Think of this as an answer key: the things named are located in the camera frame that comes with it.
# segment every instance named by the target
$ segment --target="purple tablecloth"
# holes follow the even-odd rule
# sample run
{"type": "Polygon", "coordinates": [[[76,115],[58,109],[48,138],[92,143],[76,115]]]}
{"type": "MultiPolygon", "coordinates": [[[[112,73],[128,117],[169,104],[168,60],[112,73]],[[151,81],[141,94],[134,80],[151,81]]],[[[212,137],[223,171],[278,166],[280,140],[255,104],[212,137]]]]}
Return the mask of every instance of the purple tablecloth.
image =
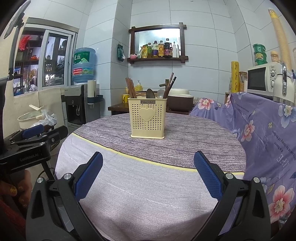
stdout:
{"type": "Polygon", "coordinates": [[[238,92],[226,104],[203,98],[190,113],[230,130],[246,152],[244,179],[259,177],[271,222],[287,217],[295,206],[296,107],[238,92]]]}

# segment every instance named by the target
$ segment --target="microwave oven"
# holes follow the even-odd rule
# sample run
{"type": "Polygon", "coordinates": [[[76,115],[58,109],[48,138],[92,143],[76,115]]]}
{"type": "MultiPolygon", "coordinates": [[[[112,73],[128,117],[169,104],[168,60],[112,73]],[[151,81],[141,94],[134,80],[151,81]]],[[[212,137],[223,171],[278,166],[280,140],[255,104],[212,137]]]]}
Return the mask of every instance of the microwave oven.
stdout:
{"type": "Polygon", "coordinates": [[[282,65],[277,62],[262,64],[248,70],[248,93],[273,96],[274,81],[282,73],[282,65]]]}

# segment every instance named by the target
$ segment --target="electric kettle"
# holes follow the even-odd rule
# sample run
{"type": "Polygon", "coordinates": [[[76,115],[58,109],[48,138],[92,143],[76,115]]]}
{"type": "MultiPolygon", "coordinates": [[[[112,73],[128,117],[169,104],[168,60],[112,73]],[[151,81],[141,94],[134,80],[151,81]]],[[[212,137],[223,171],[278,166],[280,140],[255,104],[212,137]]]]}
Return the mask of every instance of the electric kettle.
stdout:
{"type": "Polygon", "coordinates": [[[277,74],[274,81],[273,101],[294,106],[294,84],[290,74],[287,74],[286,64],[283,62],[283,73],[277,74]]]}

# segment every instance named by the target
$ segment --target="human hand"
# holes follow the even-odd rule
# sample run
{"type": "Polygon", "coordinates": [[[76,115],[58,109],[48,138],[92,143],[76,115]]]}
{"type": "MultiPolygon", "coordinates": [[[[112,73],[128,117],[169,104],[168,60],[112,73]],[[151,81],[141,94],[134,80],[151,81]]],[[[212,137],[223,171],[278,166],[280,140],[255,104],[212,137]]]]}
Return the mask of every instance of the human hand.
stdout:
{"type": "Polygon", "coordinates": [[[20,195],[19,202],[20,204],[26,208],[29,205],[31,198],[32,184],[31,184],[31,174],[28,170],[25,170],[25,176],[22,181],[17,185],[17,189],[15,186],[8,184],[6,182],[0,181],[0,195],[9,195],[16,196],[20,195]]]}

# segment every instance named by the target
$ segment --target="window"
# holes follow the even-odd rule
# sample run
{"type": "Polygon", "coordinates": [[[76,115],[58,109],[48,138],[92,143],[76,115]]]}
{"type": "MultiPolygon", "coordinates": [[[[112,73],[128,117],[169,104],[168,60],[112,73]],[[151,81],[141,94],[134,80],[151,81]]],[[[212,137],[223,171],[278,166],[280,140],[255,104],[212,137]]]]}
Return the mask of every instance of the window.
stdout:
{"type": "Polygon", "coordinates": [[[15,61],[14,96],[71,85],[75,32],[26,24],[15,61]]]}

